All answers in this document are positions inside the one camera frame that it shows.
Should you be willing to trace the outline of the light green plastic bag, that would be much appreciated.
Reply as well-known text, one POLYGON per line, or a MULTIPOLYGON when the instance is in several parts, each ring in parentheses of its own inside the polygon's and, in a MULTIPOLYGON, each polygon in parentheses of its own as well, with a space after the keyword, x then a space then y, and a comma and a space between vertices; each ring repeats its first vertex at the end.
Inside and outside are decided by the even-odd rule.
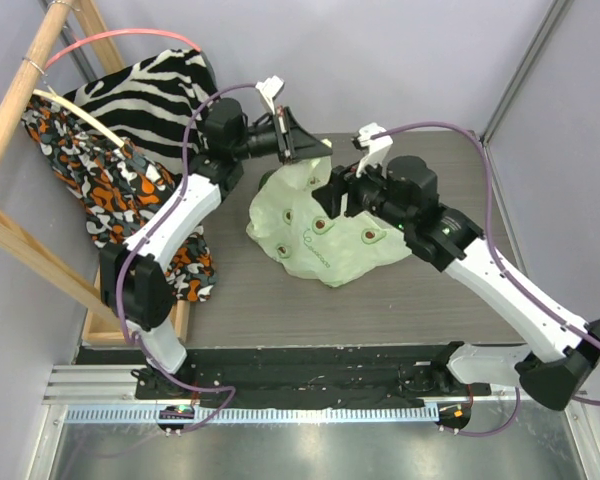
POLYGON ((284 165, 249 207, 247 235, 292 276, 340 287, 411 255, 401 233, 363 212, 328 218, 311 192, 329 180, 329 157, 284 165))

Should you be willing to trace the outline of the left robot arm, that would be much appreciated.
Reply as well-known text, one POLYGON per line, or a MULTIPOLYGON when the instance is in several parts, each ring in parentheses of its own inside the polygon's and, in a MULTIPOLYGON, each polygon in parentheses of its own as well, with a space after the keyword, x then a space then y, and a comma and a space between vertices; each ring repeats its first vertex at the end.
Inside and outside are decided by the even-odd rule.
POLYGON ((290 109, 275 107, 254 123, 233 98, 214 102, 198 128, 206 146, 158 212, 122 244, 100 252, 101 299, 139 335, 149 364, 182 383, 193 378, 185 347, 168 315, 175 289, 167 282, 172 258, 243 175, 245 159, 276 155, 283 164, 327 157, 331 148, 299 125, 290 109))

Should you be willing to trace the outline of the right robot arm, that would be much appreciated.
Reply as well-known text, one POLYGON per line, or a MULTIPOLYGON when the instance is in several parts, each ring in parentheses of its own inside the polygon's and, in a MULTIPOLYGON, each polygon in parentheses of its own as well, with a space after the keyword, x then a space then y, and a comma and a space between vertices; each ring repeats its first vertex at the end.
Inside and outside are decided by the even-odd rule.
POLYGON ((312 196, 331 219, 366 212, 396 228, 414 256, 469 288, 524 341, 455 342, 439 370, 460 384, 518 387, 554 411, 575 400, 600 360, 600 320, 568 312, 490 250, 475 222, 440 202, 438 177, 424 160, 400 156, 386 168, 336 167, 312 196))

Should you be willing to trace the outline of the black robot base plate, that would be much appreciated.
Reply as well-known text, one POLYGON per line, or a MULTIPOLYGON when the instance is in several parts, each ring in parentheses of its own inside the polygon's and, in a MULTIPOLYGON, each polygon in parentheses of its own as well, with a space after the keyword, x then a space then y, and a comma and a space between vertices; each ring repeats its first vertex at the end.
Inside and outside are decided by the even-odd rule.
POLYGON ((122 366, 135 381, 138 400, 188 398, 215 408, 225 399, 222 386, 236 393, 234 409, 364 409, 419 407, 425 399, 492 392, 486 380, 465 383, 446 368, 455 348, 447 345, 203 348, 188 352, 185 391, 151 373, 137 349, 79 350, 79 365, 122 366))

